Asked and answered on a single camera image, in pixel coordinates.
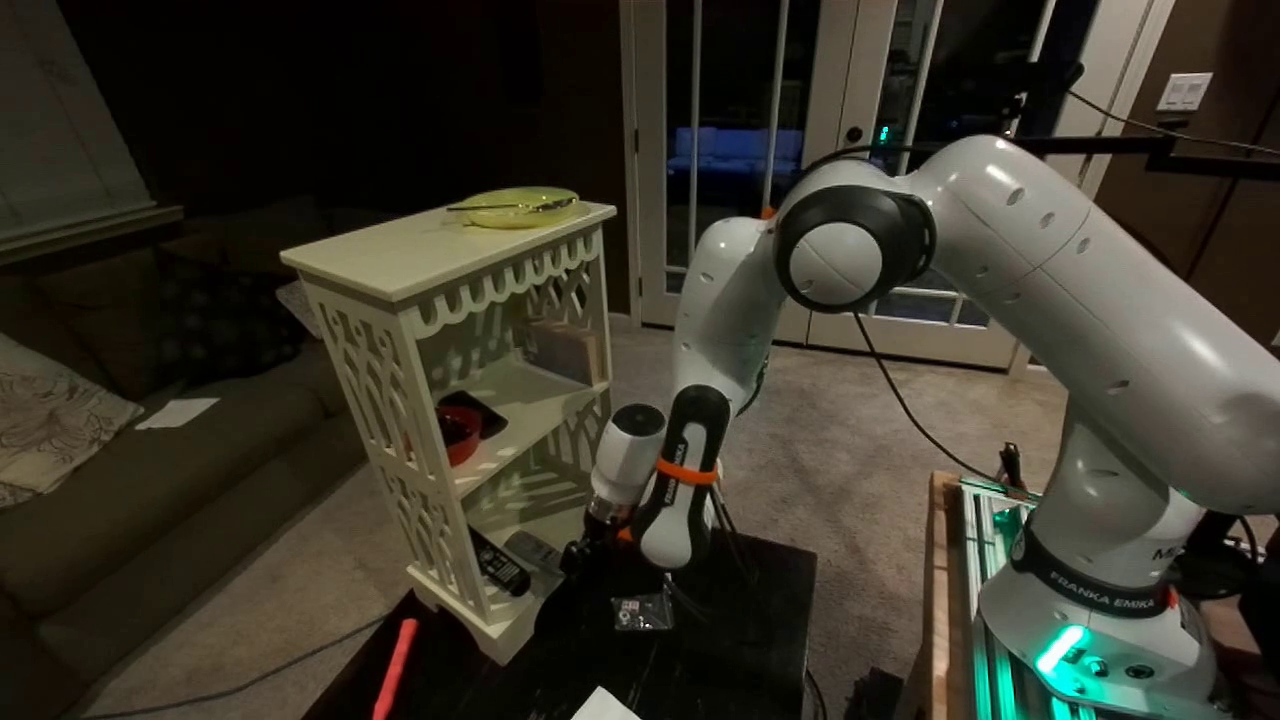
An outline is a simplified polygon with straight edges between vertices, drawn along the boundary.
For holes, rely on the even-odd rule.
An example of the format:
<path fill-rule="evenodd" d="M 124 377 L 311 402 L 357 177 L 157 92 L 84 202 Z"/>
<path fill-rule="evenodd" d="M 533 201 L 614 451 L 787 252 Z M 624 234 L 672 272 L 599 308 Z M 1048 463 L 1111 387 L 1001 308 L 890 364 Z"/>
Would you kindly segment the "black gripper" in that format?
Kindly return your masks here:
<path fill-rule="evenodd" d="M 582 528 L 558 552 L 563 577 L 603 577 L 614 573 L 632 552 L 632 516 L 582 513 Z"/>

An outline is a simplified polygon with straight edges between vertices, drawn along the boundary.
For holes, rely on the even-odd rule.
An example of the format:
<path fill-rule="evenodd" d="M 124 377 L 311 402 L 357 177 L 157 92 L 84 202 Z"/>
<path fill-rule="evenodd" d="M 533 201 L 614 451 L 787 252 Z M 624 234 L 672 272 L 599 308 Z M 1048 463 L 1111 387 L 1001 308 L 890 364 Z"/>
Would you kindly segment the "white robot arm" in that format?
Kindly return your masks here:
<path fill-rule="evenodd" d="M 1040 155 L 963 136 L 904 177 L 823 158 L 777 215 L 703 227 L 681 283 L 672 402 L 603 426 L 593 513 L 612 523 L 644 508 L 648 558 L 689 564 L 779 310 L 855 316 L 919 274 L 1068 387 L 1048 495 L 982 601 L 993 621 L 1057 603 L 1164 617 L 1188 513 L 1280 508 L 1280 360 Z"/>

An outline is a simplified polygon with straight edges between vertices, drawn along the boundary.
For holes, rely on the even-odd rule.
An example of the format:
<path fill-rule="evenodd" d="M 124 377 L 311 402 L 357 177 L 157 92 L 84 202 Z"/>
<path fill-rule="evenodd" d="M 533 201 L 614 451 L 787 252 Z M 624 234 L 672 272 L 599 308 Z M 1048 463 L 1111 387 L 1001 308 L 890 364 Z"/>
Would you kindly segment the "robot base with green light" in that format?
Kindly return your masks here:
<path fill-rule="evenodd" d="M 1017 573 L 1033 501 L 958 484 L 968 697 L 981 720 L 1227 720 L 1202 617 L 1105 617 Z"/>

